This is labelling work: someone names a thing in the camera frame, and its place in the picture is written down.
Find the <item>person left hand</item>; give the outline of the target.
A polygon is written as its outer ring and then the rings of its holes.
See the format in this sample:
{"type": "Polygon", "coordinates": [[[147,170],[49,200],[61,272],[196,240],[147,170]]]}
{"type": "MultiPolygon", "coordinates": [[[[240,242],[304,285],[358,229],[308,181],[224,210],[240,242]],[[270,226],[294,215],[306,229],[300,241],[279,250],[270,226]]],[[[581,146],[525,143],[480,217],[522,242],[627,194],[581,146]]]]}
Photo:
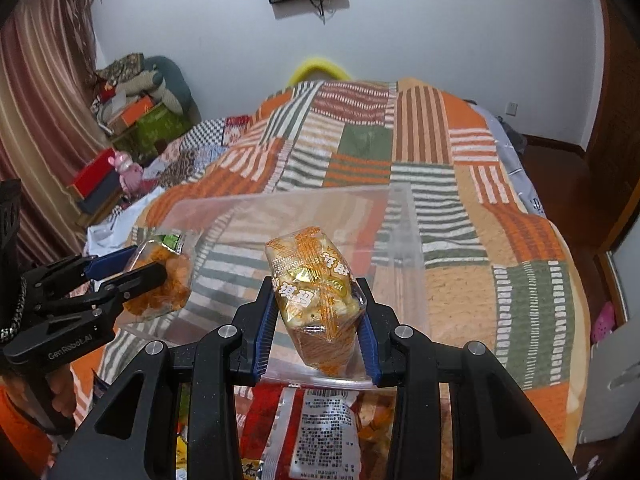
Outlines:
{"type": "MultiPolygon", "coordinates": [[[[70,366],[66,364],[55,372],[50,373],[47,376],[47,381],[53,396],[51,400],[52,408],[67,418],[72,417],[76,410],[77,402],[74,378],[70,366]]],[[[1,385],[6,388],[9,399],[17,408],[29,414],[29,416],[36,416],[35,404],[28,400],[27,384],[23,378],[12,374],[2,375],[1,385]]]]}

